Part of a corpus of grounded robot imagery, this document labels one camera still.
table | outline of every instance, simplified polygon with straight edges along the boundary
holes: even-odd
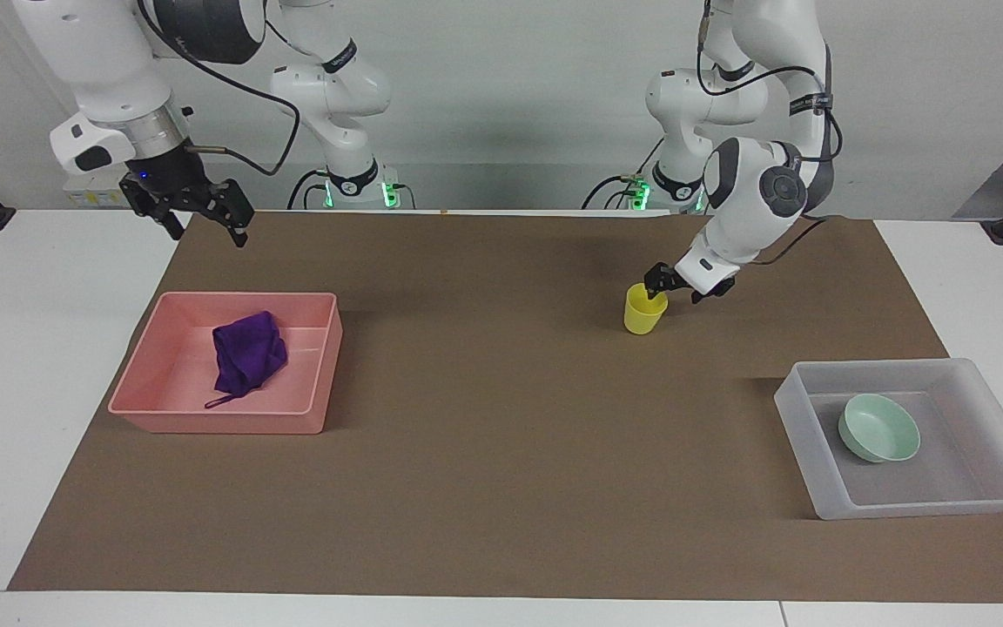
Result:
[[[992,246],[970,223],[882,222],[879,228],[948,352],[978,362],[1003,405],[1003,248]],[[23,211],[0,234],[0,591],[114,376],[173,250],[175,244],[155,226],[126,212]],[[43,407],[48,419],[11,420],[22,409],[33,415],[33,405]],[[148,609],[122,611],[128,604]],[[231,616],[256,618],[258,624],[293,623],[298,616],[317,618],[318,624],[816,626],[1003,620],[1003,606],[940,607],[0,592],[0,618],[13,615],[33,624],[75,624],[98,615],[118,616],[125,624],[155,624],[165,616],[205,624]]]

clear plastic bin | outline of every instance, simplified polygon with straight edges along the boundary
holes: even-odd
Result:
[[[839,419],[862,392],[912,413],[915,457],[873,464],[843,444]],[[775,403],[819,518],[1003,512],[1003,409],[971,360],[801,361]]]

yellow cup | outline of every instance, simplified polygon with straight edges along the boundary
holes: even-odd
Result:
[[[667,294],[660,293],[656,298],[649,300],[649,293],[644,289],[644,283],[637,283],[625,293],[625,328],[629,329],[630,333],[643,336],[657,325],[665,309],[668,309]]]

light green bowl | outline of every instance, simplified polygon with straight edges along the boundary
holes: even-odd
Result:
[[[903,461],[920,450],[920,427],[907,409],[879,393],[859,393],[839,420],[844,443],[867,461]]]

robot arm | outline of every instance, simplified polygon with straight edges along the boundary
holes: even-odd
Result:
[[[246,63],[266,35],[266,0],[12,1],[79,106],[50,134],[61,167],[79,175],[126,164],[120,187],[135,214],[180,239],[184,229],[173,211],[199,212],[226,227],[235,245],[246,245],[254,208],[238,182],[212,183],[200,158],[227,150],[193,145],[185,119],[191,109],[176,107],[155,56],[172,56],[172,44],[198,61]],[[295,102],[320,138],[335,195],[395,206],[395,174],[378,164],[366,131],[350,119],[385,110],[389,82],[358,58],[330,0],[281,0],[281,8],[292,46],[321,64],[279,68],[274,92]]]
[[[13,0],[25,31],[79,106],[52,130],[53,153],[71,175],[126,164],[120,188],[131,208],[162,225],[173,239],[184,232],[173,211],[195,211],[226,227],[242,247],[254,208],[234,180],[212,183],[200,155],[190,151],[185,112],[156,70],[135,15],[144,4]],[[215,30],[208,30],[212,16],[203,7],[155,0],[147,10],[162,31],[181,33],[185,46],[204,60],[226,63],[254,55],[266,21],[264,4],[250,0],[213,3]]]
[[[389,79],[359,56],[332,0],[281,0],[281,12],[292,48],[315,63],[276,69],[270,91],[296,104],[323,147],[331,183],[327,204],[393,206],[395,174],[374,158],[366,131],[354,120],[389,107]]]
[[[705,21],[707,17],[701,38],[707,36]],[[717,33],[729,46],[721,29]],[[714,218],[674,267],[657,263],[645,275],[650,298],[685,287],[694,290],[695,302],[725,294],[737,271],[782,237],[800,215],[818,207],[832,186],[830,56],[815,17],[815,0],[736,0],[731,35],[749,58],[783,72],[792,140],[733,137],[709,154],[699,207],[713,209]],[[707,95],[717,108],[735,94],[737,90],[726,88]]]
[[[649,82],[645,104],[664,129],[660,155],[646,174],[652,190],[652,207],[692,208],[702,187],[702,172],[713,143],[703,137],[702,123],[736,124],[752,122],[768,103],[763,82],[725,95],[721,91],[736,82],[760,74],[756,64],[741,52],[733,39],[732,0],[721,0],[709,18],[709,35],[703,53],[714,60],[714,68],[695,71],[676,68],[660,72]],[[703,90],[699,78],[707,83]]]

